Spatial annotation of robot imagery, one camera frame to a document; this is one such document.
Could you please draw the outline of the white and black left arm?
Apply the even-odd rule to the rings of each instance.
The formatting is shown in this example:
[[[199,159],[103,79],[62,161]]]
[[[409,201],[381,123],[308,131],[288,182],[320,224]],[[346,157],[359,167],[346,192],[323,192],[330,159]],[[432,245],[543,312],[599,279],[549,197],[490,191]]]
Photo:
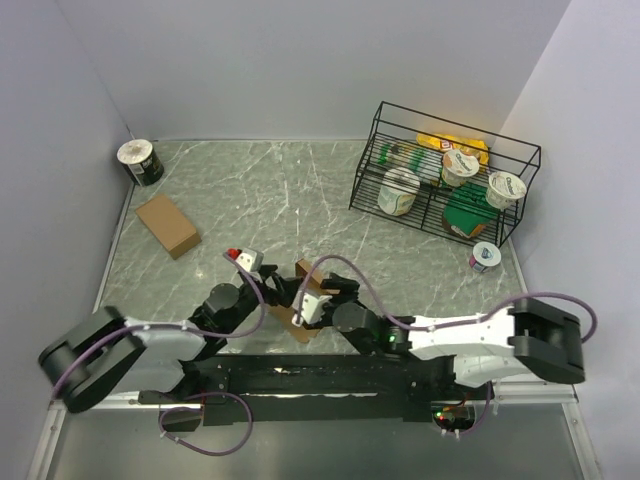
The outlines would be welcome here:
[[[136,320],[114,306],[102,307],[46,347],[38,364],[51,382],[52,396],[71,413],[87,411],[112,393],[165,392],[174,401],[191,399],[198,389],[189,362],[216,355],[254,311],[290,307],[302,277],[283,277],[276,266],[244,273],[241,286],[215,286],[185,320]]]

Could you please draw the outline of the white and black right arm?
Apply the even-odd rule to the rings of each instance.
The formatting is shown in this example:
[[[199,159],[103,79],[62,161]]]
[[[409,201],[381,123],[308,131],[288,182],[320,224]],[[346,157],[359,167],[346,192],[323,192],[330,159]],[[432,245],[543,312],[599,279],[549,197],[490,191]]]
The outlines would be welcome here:
[[[467,316],[399,316],[363,305],[356,281],[328,282],[336,294],[307,306],[306,324],[335,328],[363,356],[444,365],[437,386],[448,398],[521,374],[567,385],[586,379],[580,320],[548,304],[546,294],[521,294]]]

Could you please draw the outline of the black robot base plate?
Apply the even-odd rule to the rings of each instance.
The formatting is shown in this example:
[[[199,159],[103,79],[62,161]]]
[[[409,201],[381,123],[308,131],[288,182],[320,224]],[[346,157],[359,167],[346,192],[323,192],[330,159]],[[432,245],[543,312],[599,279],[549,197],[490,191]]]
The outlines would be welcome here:
[[[444,403],[485,401],[492,387],[455,383],[453,360],[421,361],[397,355],[228,355],[183,363],[186,372],[167,393],[152,387],[142,404],[187,404],[204,408],[207,426],[241,422],[250,407],[255,421],[356,419],[432,420]]]

